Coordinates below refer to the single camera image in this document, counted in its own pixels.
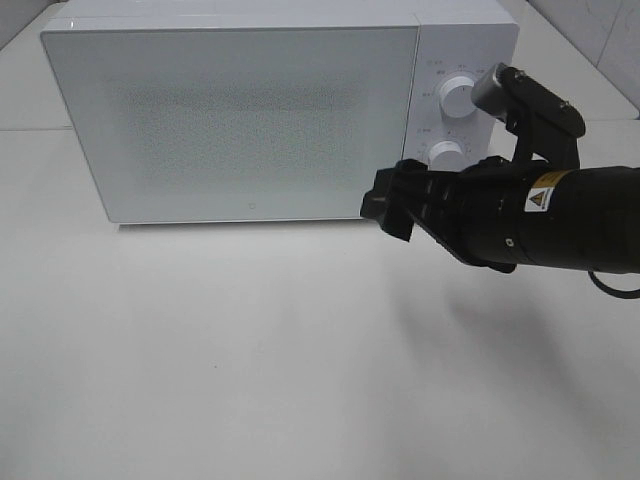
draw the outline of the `white table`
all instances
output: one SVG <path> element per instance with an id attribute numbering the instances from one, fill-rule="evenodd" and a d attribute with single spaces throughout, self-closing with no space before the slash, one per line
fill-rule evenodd
<path id="1" fill-rule="evenodd" d="M 638 165 L 640 123 L 588 128 L 585 165 Z M 3 480 L 638 477 L 638 303 L 585 274 L 361 222 L 118 229 L 73 131 L 0 145 Z"/>

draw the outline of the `microwave knob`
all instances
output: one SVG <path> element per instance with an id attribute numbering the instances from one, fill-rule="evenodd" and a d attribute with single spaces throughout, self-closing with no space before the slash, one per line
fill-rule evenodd
<path id="1" fill-rule="evenodd" d="M 456 142 L 436 143 L 429 150 L 429 168 L 432 170 L 459 172 L 468 166 L 462 148 Z"/>
<path id="2" fill-rule="evenodd" d="M 476 110 L 471 101 L 474 81 L 466 75 L 450 78 L 440 87 L 440 106 L 444 114 L 451 118 L 464 118 Z"/>

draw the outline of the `yellow warning sticker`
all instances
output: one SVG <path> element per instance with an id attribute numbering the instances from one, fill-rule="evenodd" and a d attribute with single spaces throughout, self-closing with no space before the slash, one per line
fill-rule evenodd
<path id="1" fill-rule="evenodd" d="M 571 170 L 561 170 L 558 172 L 549 172 L 542 175 L 531 188 L 545 188 L 555 187 L 560 180 L 564 178 L 567 173 L 571 173 Z"/>
<path id="2" fill-rule="evenodd" d="M 524 202 L 524 211 L 529 213 L 546 212 L 551 205 L 551 197 L 560 180 L 565 175 L 571 173 L 571 170 L 563 170 L 559 172 L 549 172 L 542 175 L 531 186 L 529 195 Z"/>

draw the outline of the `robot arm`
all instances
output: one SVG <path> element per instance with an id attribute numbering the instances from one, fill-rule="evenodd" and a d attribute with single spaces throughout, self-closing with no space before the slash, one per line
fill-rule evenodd
<path id="1" fill-rule="evenodd" d="M 640 169 L 580 169 L 582 117 L 513 67 L 494 67 L 472 100 L 518 137 L 513 159 L 459 173 L 402 160 L 378 171 L 361 215 L 407 241 L 417 224 L 458 260 L 504 273 L 518 264 L 640 273 Z"/>

